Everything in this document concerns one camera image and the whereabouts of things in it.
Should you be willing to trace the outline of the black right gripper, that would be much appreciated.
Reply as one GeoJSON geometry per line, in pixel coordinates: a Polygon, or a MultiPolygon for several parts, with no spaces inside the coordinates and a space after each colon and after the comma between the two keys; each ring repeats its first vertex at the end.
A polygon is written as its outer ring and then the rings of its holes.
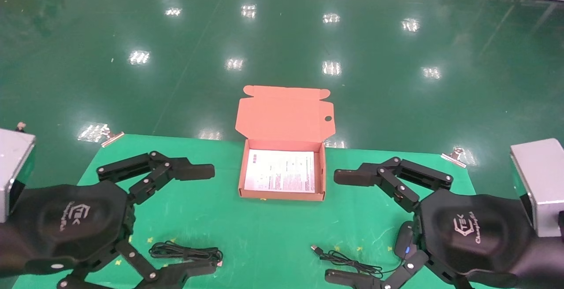
{"type": "Polygon", "coordinates": [[[513,277],[512,269],[536,237],[520,201],[452,193],[453,176],[400,157],[337,169],[333,180],[377,186],[407,213],[414,212],[417,245],[439,277],[513,277]],[[404,181],[435,192],[420,202],[404,181]]]}

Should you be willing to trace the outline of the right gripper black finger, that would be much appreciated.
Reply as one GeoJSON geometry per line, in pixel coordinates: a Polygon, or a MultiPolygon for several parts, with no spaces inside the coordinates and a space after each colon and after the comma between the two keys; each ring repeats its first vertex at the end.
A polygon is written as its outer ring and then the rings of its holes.
{"type": "Polygon", "coordinates": [[[352,289],[401,289],[424,266],[436,266],[425,252],[415,252],[410,258],[402,257],[400,264],[389,271],[382,271],[379,266],[350,259],[340,252],[325,253],[325,261],[356,270],[356,273],[337,269],[328,269],[325,272],[328,283],[344,285],[352,289]]]}

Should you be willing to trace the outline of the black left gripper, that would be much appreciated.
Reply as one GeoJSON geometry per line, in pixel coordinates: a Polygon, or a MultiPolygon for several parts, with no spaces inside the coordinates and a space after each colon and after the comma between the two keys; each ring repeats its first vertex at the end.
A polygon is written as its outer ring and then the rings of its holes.
{"type": "Polygon", "coordinates": [[[173,179],[211,179],[215,176],[213,164],[192,164],[187,157],[151,151],[102,165],[97,176],[101,182],[91,186],[59,185],[23,191],[1,224],[2,277],[49,275],[81,267],[99,269],[103,261],[115,258],[117,251],[141,275],[137,289],[182,289],[190,278],[217,271],[218,247],[190,248],[173,241],[158,242],[149,249],[152,258],[178,258],[182,263],[157,270],[131,244],[122,241],[133,231],[132,204],[143,204],[173,179]],[[144,178],[131,186],[128,194],[115,184],[139,175],[144,178]]]}

